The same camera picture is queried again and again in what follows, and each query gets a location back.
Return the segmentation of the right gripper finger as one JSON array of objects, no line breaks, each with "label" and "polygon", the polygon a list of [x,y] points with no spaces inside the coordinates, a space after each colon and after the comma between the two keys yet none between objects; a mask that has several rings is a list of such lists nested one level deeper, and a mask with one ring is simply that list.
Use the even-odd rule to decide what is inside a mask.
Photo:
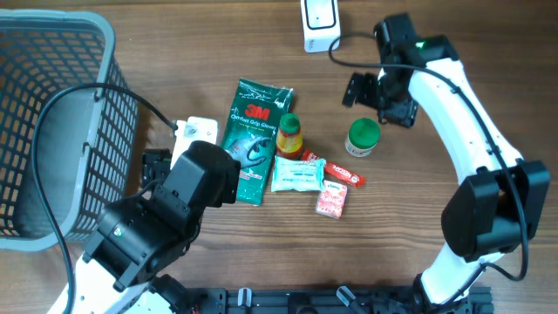
[{"label": "right gripper finger", "polygon": [[343,106],[352,107],[355,103],[357,103],[363,84],[364,75],[358,72],[353,72],[344,92],[342,99]]},{"label": "right gripper finger", "polygon": [[378,109],[378,77],[373,73],[365,73],[359,103],[373,109]]}]

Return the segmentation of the green lid jar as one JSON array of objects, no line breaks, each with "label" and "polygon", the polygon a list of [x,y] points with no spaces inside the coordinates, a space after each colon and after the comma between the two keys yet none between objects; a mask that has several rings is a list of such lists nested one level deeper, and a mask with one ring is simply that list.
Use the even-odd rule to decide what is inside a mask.
[{"label": "green lid jar", "polygon": [[368,118],[357,119],[350,126],[345,149],[354,157],[366,157],[377,145],[381,130],[377,122]]}]

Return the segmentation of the sriracha bottle green cap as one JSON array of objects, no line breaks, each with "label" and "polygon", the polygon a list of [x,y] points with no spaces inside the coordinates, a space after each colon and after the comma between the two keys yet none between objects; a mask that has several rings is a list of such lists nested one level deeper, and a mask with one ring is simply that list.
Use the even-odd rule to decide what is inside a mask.
[{"label": "sriracha bottle green cap", "polygon": [[276,136],[276,154],[291,160],[298,160],[303,154],[301,124],[294,113],[284,114],[280,119]]}]

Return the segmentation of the red sachet pack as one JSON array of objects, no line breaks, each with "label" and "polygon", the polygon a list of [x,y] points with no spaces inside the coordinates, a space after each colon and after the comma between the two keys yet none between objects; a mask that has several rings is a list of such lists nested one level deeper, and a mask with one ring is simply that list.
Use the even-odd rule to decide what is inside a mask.
[{"label": "red sachet pack", "polygon": [[[319,160],[319,159],[320,156],[313,153],[309,149],[306,149],[303,152],[301,158],[301,160]],[[366,179],[363,176],[355,172],[352,172],[345,167],[341,167],[338,164],[328,160],[325,161],[324,172],[329,175],[332,175],[333,177],[339,179],[344,183],[352,185],[355,188],[362,187],[366,183]]]}]

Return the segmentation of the green 3M gloves packet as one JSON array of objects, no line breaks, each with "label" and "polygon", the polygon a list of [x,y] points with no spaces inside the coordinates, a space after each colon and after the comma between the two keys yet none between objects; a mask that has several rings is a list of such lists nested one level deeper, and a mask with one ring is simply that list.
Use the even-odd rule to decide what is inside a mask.
[{"label": "green 3M gloves packet", "polygon": [[221,141],[221,147],[241,164],[238,201],[262,204],[280,120],[289,112],[292,97],[288,87],[239,80]]}]

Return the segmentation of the mint green wipes packet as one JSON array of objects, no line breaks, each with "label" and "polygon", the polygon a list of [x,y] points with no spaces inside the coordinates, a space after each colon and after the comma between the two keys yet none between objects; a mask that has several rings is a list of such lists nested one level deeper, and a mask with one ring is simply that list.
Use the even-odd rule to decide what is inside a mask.
[{"label": "mint green wipes packet", "polygon": [[325,159],[289,160],[276,156],[271,191],[323,191]]}]

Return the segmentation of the red white tissue packet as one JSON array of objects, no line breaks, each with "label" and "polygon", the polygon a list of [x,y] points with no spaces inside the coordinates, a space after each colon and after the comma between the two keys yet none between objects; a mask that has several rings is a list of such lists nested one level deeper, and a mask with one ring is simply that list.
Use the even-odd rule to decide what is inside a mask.
[{"label": "red white tissue packet", "polygon": [[316,212],[331,218],[340,219],[344,210],[348,188],[344,184],[323,181],[324,190],[317,198]]}]

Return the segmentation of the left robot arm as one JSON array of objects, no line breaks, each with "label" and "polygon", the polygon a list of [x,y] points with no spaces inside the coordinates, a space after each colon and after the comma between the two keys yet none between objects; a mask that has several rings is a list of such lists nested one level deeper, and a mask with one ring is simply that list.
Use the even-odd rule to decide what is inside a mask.
[{"label": "left robot arm", "polygon": [[206,208],[236,199],[241,163],[215,144],[197,140],[165,180],[107,204],[85,241],[74,278],[52,313],[188,313],[194,296],[159,273],[184,256],[201,232]]}]

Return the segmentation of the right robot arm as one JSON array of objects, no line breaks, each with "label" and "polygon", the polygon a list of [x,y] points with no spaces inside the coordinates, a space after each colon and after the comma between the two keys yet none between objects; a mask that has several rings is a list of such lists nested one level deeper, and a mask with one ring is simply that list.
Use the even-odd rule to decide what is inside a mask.
[{"label": "right robot arm", "polygon": [[375,107],[420,105],[453,162],[459,187],[441,215],[445,244],[413,285],[422,313],[451,311],[488,269],[519,282],[527,274],[550,173],[525,161],[492,122],[444,36],[396,38],[375,33],[380,70]]}]

